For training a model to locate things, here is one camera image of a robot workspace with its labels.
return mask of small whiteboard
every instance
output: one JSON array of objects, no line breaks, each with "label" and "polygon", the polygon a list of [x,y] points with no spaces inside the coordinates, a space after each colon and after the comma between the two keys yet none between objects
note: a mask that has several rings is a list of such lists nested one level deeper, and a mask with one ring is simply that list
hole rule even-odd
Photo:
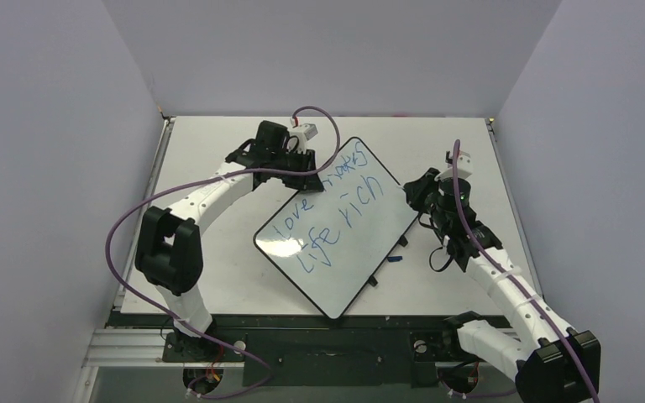
[{"label": "small whiteboard", "polygon": [[340,317],[417,214],[361,139],[351,138],[326,170],[325,191],[296,193],[254,243],[327,317]]}]

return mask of white connector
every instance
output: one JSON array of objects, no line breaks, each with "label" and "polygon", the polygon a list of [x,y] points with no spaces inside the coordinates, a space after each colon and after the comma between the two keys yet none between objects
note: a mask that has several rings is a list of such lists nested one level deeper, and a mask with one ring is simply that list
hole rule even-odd
[{"label": "white connector", "polygon": [[[457,166],[459,168],[459,178],[469,179],[469,176],[474,173],[474,164],[471,160],[471,154],[461,151],[461,154],[459,155],[459,163],[457,164]],[[434,180],[442,181],[452,176],[454,176],[453,170],[451,169],[451,165],[448,165],[447,169],[444,172],[436,175],[436,178],[434,178]]]},{"label": "white connector", "polygon": [[290,147],[288,151],[304,153],[307,150],[307,142],[317,134],[317,127],[310,123],[299,124],[288,130],[288,134],[297,139],[297,142],[288,142]]}]

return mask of gray wall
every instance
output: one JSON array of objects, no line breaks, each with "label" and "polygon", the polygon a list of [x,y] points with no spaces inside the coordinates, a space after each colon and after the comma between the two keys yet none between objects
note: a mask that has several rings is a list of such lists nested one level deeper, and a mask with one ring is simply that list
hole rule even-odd
[{"label": "gray wall", "polygon": [[645,2],[564,0],[497,120],[549,302],[645,401]]},{"label": "gray wall", "polygon": [[161,124],[100,0],[0,2],[0,401],[70,401]]},{"label": "gray wall", "polygon": [[494,116],[560,0],[104,0],[165,113]]}]

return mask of white table surface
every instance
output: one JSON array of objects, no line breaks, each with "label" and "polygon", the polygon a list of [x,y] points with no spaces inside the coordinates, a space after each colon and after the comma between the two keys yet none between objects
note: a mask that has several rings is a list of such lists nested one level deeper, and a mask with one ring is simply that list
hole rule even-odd
[{"label": "white table surface", "polygon": [[[166,149],[155,191],[209,177],[229,152],[253,138],[261,120],[288,125],[288,118],[177,117]],[[447,150],[455,139],[471,153],[474,174],[470,203],[503,242],[511,259],[535,284],[513,217],[490,136],[481,118],[337,118],[343,142],[360,137],[400,183],[415,180],[430,167],[443,170]],[[332,153],[334,131],[326,118],[304,117],[315,123],[319,135],[309,146],[317,152],[318,166]],[[315,306],[269,262],[253,244],[254,233],[293,194],[271,179],[231,206],[203,234],[204,270],[199,280],[204,302],[214,314],[320,315]],[[166,207],[187,191],[155,203]],[[392,253],[403,260],[384,263],[375,277],[379,284],[366,286],[346,315],[454,315],[473,310],[500,315],[490,298],[456,264],[443,273],[428,267],[428,256],[438,246],[431,232],[415,223],[406,237],[406,248]],[[434,264],[446,255],[439,251]],[[129,282],[150,298],[164,303],[144,276],[132,269]],[[122,313],[160,313],[127,292]]]}]

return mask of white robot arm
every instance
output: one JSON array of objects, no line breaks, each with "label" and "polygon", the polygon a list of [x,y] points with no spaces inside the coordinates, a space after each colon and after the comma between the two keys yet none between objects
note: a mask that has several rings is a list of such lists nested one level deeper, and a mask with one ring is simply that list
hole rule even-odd
[{"label": "white robot arm", "polygon": [[[307,141],[316,134],[312,124],[288,129],[264,121],[256,138],[231,153],[213,177],[257,167],[297,172],[314,170],[315,153],[307,149]],[[323,190],[317,175],[247,173],[201,186],[164,210],[150,207],[144,213],[135,267],[155,285],[167,307],[200,332],[212,324],[212,316],[196,287],[203,269],[201,234],[235,201],[274,176],[299,191]],[[174,326],[189,338],[199,338],[179,321]]]},{"label": "white robot arm", "polygon": [[[456,158],[460,206],[450,153],[446,154],[449,167],[444,172],[430,168],[420,179],[404,185],[407,203],[420,214],[430,215],[430,228],[447,249],[450,259],[493,300],[517,339],[492,327],[478,314],[466,312],[449,321],[445,332],[451,336],[445,339],[453,342],[445,347],[472,353],[499,369],[515,381],[519,395],[527,403],[579,402],[589,398],[590,392],[565,346],[571,346],[579,356],[596,390],[600,373],[599,342],[589,331],[577,333],[520,276],[522,268],[511,262],[500,239],[476,219],[470,207],[471,185],[466,179],[473,173],[471,156],[459,153]],[[469,228],[464,228],[459,210]],[[467,229],[480,245],[474,245]],[[503,270],[493,265],[479,247]]]}]

